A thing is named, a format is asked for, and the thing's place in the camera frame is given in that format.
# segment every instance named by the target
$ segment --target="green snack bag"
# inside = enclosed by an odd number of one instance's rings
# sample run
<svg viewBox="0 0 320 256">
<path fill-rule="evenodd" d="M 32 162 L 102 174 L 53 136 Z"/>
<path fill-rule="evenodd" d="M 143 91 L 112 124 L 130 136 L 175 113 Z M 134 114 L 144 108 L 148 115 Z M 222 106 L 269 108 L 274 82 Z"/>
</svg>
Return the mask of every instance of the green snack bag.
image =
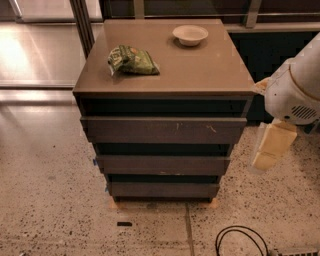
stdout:
<svg viewBox="0 0 320 256">
<path fill-rule="evenodd" d="M 119 45 L 114 48 L 109 54 L 108 64 L 112 74 L 115 71 L 142 75 L 160 74 L 158 66 L 147 51 L 131 46 Z"/>
</svg>

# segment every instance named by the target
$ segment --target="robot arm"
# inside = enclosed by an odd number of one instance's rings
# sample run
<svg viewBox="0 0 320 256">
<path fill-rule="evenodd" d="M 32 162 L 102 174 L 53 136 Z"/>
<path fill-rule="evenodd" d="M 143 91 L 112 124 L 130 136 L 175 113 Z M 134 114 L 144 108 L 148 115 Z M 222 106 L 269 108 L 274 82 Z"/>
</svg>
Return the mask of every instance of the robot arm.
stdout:
<svg viewBox="0 0 320 256">
<path fill-rule="evenodd" d="M 270 77 L 265 92 L 266 111 L 296 125 L 320 119 L 320 33 Z"/>
<path fill-rule="evenodd" d="M 319 123 L 320 33 L 270 78 L 258 82 L 254 91 L 264 95 L 266 111 L 275 118 L 258 137 L 251 160 L 254 170 L 266 171 L 297 137 L 295 125 Z"/>
</svg>

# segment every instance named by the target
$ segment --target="small bowl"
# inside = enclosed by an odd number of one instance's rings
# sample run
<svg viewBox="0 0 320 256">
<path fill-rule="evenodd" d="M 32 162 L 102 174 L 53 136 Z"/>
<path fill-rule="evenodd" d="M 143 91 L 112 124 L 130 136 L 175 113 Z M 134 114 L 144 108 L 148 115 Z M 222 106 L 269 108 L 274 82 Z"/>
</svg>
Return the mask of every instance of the small bowl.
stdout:
<svg viewBox="0 0 320 256">
<path fill-rule="evenodd" d="M 205 28 L 194 25 L 176 27 L 172 33 L 185 46 L 196 46 L 209 34 Z"/>
</svg>

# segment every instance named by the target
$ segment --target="cabinet top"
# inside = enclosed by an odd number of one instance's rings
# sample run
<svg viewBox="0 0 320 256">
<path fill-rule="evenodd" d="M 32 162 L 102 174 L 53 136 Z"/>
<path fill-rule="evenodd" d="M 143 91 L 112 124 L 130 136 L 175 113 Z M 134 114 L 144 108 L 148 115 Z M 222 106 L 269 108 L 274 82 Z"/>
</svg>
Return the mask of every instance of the cabinet top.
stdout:
<svg viewBox="0 0 320 256">
<path fill-rule="evenodd" d="M 172 34 L 181 25 L 201 26 L 209 35 L 197 46 L 182 46 Z M 111 76 L 107 58 L 120 44 L 147 50 L 160 66 L 160 75 Z M 106 20 L 73 92 L 142 97 L 252 95 L 253 83 L 220 20 Z"/>
</svg>

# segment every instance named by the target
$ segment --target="terrazzo floor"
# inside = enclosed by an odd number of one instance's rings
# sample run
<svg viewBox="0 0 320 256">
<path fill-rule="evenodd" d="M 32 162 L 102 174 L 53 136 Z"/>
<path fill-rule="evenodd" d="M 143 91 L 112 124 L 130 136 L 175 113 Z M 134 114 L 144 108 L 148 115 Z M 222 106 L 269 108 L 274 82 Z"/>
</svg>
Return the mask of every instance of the terrazzo floor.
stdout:
<svg viewBox="0 0 320 256">
<path fill-rule="evenodd" d="M 256 175 L 248 159 L 258 127 L 247 126 L 211 204 L 116 204 L 79 118 L 69 91 L 0 91 L 1 256 L 209 256 L 218 232 L 236 224 L 270 249 L 319 246 L 319 134 L 299 131 L 281 162 Z M 260 255 L 240 233 L 225 237 L 221 253 Z"/>
</svg>

